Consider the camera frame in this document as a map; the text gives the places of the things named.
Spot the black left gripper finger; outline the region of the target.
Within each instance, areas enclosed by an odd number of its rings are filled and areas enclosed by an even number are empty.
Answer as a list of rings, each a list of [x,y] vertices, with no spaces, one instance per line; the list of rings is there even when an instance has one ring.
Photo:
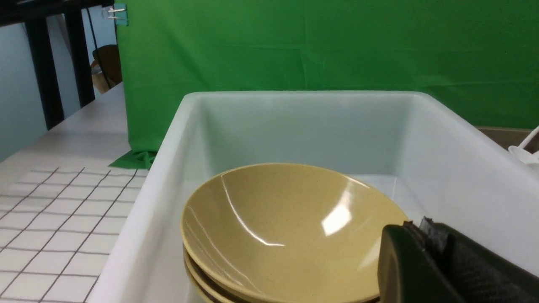
[[[537,303],[537,276],[424,217],[382,230],[381,303]]]

